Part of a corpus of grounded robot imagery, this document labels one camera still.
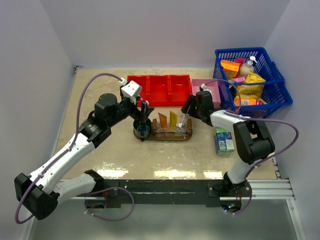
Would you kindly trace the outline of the dark green mug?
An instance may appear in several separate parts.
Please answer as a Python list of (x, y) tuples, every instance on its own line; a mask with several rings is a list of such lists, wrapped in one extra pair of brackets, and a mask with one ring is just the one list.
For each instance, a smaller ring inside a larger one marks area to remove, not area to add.
[(149, 118), (145, 122), (134, 120), (133, 122), (133, 134), (140, 141), (145, 141), (152, 132), (152, 122)]

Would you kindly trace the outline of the white toothbrush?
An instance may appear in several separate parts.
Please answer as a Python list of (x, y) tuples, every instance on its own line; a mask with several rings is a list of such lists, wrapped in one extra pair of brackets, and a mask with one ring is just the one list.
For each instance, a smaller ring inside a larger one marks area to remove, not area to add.
[(177, 126), (178, 127), (182, 127), (182, 125), (183, 125), (183, 123), (184, 123), (184, 120), (185, 120), (185, 117), (186, 117), (186, 114), (184, 114), (182, 117), (181, 117), (181, 119), (178, 121), (178, 123), (177, 123)]

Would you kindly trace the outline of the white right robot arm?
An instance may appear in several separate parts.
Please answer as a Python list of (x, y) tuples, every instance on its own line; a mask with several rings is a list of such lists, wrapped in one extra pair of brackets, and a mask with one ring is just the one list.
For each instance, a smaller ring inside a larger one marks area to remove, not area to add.
[(266, 124), (250, 117), (230, 116), (226, 110), (214, 108), (212, 95), (203, 90), (189, 95), (181, 112), (203, 123), (228, 130), (235, 140), (238, 160), (223, 176), (214, 191), (220, 196), (235, 196), (245, 185), (249, 170), (259, 160), (275, 151), (275, 144)]

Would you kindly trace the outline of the orange toothpaste tube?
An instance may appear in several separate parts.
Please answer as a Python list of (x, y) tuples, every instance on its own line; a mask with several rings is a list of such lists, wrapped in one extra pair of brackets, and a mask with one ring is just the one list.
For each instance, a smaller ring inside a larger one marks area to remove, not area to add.
[(160, 127), (162, 129), (166, 129), (167, 128), (167, 116), (159, 112), (158, 117), (159, 117)]

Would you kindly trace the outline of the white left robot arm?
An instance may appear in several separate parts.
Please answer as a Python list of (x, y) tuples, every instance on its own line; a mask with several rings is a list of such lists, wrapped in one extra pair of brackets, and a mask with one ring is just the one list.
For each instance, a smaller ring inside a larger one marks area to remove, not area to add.
[(18, 207), (25, 207), (37, 220), (43, 220), (65, 200), (81, 194), (99, 196), (105, 184), (103, 177), (94, 170), (87, 170), (63, 184), (60, 180), (111, 135), (113, 126), (127, 117), (145, 123), (153, 110), (145, 100), (138, 108), (130, 97), (118, 101), (112, 93), (102, 94), (64, 148), (29, 175), (20, 173), (14, 179)]

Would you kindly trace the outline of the yellow toothpaste tube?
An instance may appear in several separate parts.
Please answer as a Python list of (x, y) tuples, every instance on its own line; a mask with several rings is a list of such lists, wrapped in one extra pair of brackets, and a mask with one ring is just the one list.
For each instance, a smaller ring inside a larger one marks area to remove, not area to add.
[(174, 129), (177, 126), (178, 115), (175, 112), (170, 111), (169, 117), (170, 117), (169, 126), (170, 126), (170, 128)]

